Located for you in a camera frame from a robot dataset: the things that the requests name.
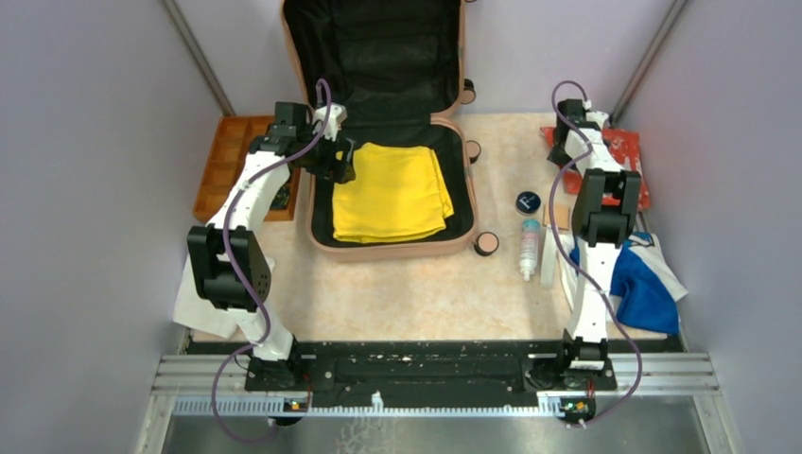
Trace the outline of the red white cloth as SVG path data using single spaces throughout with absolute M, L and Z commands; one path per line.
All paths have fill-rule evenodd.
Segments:
M 555 127 L 546 126 L 540 128 L 540 134 L 546 140 L 548 146 L 554 145 Z M 609 154 L 622 166 L 624 170 L 636 171 L 641 175 L 641 185 L 638 197 L 638 211 L 643 212 L 652 206 L 649 188 L 645 174 L 641 166 L 641 156 L 639 147 L 639 134 L 633 131 L 620 129 L 603 129 L 601 131 Z M 578 195 L 581 188 L 582 177 L 576 170 L 569 170 L 562 178 L 564 192 L 569 195 Z

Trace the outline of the yellow cloth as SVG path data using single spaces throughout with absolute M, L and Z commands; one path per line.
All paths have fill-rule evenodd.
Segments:
M 368 142 L 355 151 L 356 178 L 334 186 L 333 238 L 397 243 L 443 231 L 455 215 L 435 150 Z

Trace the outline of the pink suitcase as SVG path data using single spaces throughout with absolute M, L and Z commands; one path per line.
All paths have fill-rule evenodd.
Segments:
M 464 73 L 463 1 L 287 1 L 282 22 L 288 55 L 306 99 L 328 82 L 347 112 L 342 130 L 358 144 L 432 148 L 455 212 L 438 233 L 394 243 L 335 239 L 333 183 L 312 177 L 306 231 L 312 245 L 338 262 L 458 253 L 479 234 L 471 166 L 479 143 L 453 115 L 475 87 Z

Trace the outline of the white cloth under left arm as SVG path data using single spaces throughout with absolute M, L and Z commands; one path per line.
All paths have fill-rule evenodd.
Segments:
M 231 339 L 239 330 L 237 321 L 226 311 L 214 308 L 210 301 L 198 295 L 189 255 L 185 257 L 172 320 L 219 339 Z

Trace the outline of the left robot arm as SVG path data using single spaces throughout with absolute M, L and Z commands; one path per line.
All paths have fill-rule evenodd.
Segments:
M 274 121 L 250 142 L 223 206 L 187 236 L 196 292 L 245 336 L 256 389 L 291 391 L 304 375 L 295 337 L 271 312 L 271 270 L 257 231 L 292 166 L 334 183 L 355 179 L 354 142 L 340 132 L 346 117 L 345 107 L 336 103 L 320 103 L 315 111 L 277 103 Z

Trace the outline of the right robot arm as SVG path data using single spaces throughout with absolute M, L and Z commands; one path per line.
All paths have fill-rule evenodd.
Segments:
M 567 261 L 576 273 L 573 309 L 554 375 L 562 387 L 580 390 L 595 381 L 614 382 L 607 332 L 607 320 L 614 314 L 611 282 L 635 227 L 641 176 L 625 169 L 606 146 L 606 113 L 593 110 L 586 98 L 568 98 L 553 106 L 557 123 L 550 159 L 582 177 L 570 225 L 579 259 Z

